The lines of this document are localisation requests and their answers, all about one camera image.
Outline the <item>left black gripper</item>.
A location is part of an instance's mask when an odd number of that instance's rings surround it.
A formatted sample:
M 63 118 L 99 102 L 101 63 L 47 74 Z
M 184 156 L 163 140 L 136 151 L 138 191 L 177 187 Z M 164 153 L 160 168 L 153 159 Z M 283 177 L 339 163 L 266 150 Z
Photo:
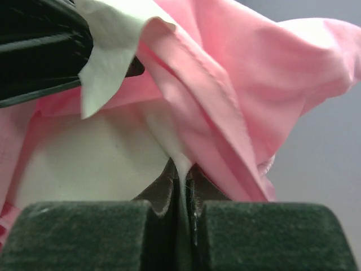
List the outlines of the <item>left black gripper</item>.
M 79 87 L 92 49 L 73 1 L 1 0 L 1 107 Z

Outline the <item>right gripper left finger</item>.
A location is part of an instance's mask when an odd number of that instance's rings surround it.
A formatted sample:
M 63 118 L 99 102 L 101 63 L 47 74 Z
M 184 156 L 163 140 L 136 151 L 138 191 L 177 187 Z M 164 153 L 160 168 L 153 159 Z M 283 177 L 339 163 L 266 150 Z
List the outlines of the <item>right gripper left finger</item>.
M 178 174 L 172 161 L 130 201 L 39 202 L 17 217 L 2 270 L 173 270 Z

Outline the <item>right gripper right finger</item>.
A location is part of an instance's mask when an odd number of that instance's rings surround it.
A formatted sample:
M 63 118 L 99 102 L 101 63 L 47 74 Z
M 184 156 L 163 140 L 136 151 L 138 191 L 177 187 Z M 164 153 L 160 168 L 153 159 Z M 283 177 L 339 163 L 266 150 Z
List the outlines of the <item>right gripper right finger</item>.
M 193 166 L 187 209 L 194 270 L 357 270 L 335 214 L 312 203 L 234 202 Z

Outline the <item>pink rose-patterned pillowcase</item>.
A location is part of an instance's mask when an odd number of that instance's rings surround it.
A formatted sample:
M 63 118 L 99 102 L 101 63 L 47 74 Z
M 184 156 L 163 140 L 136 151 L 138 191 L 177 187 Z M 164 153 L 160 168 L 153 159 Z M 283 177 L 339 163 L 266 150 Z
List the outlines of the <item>pink rose-patterned pillowcase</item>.
M 274 201 L 267 173 L 297 120 L 360 81 L 360 27 L 275 22 L 236 1 L 154 2 L 174 28 L 146 26 L 136 53 L 169 104 L 191 167 L 232 200 Z M 98 200 L 37 202 L 49 201 Z M 2 244 L 25 207 L 1 202 Z

